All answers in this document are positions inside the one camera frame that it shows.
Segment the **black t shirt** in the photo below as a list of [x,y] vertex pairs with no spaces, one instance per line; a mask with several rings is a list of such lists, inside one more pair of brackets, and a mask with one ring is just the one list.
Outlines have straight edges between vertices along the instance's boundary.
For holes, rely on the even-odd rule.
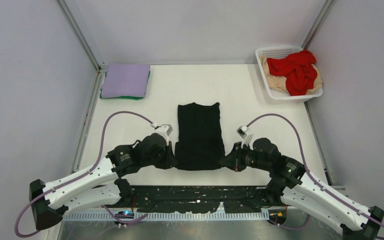
[[174,147],[177,169],[209,171],[222,168],[219,161],[225,157],[225,145],[220,114],[219,102],[177,106],[178,141]]

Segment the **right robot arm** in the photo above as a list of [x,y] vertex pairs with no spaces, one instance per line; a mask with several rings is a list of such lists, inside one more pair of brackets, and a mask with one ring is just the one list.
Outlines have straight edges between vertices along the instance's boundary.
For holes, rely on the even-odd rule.
[[311,177],[301,162],[281,154],[267,138],[255,140],[252,147],[235,143],[219,164],[235,172],[247,167],[267,171],[270,181],[263,196],[269,204],[300,209],[334,229],[344,240],[377,237],[384,218],[381,208],[361,205]]

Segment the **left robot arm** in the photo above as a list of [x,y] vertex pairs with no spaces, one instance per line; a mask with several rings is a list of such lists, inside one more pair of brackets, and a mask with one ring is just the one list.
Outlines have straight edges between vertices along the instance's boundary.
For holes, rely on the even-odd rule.
[[124,176],[154,166],[170,169],[176,165],[169,136],[154,132],[131,145],[119,145],[96,164],[58,180],[29,184],[29,200],[35,228],[49,229],[63,217],[100,205],[128,207],[133,191]]

